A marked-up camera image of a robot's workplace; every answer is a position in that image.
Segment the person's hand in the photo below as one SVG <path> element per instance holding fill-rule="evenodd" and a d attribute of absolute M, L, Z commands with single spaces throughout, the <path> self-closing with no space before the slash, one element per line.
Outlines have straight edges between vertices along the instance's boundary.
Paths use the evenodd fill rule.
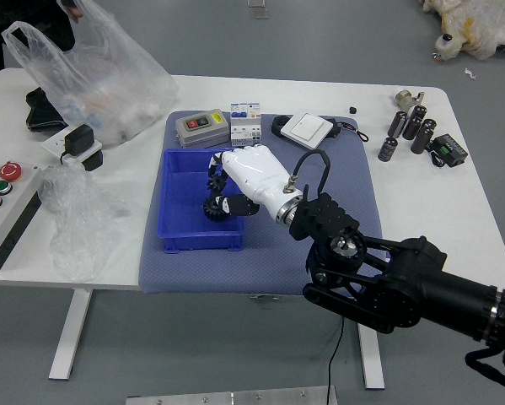
<path fill-rule="evenodd" d="M 75 24 L 77 24 L 79 20 L 83 17 L 83 11 L 80 8 L 78 8 L 75 3 L 72 4 L 62 3 L 62 5 L 70 20 L 73 21 Z"/>

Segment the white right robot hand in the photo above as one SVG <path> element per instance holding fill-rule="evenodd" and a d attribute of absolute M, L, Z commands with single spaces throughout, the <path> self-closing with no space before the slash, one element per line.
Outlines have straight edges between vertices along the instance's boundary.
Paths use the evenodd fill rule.
<path fill-rule="evenodd" d="M 291 224 L 291 216 L 302 201 L 295 186 L 297 177 L 289 174 L 265 145 L 245 146 L 214 154 L 210 168 L 220 166 L 221 175 L 232 179 L 245 201 L 266 207 L 278 224 Z"/>

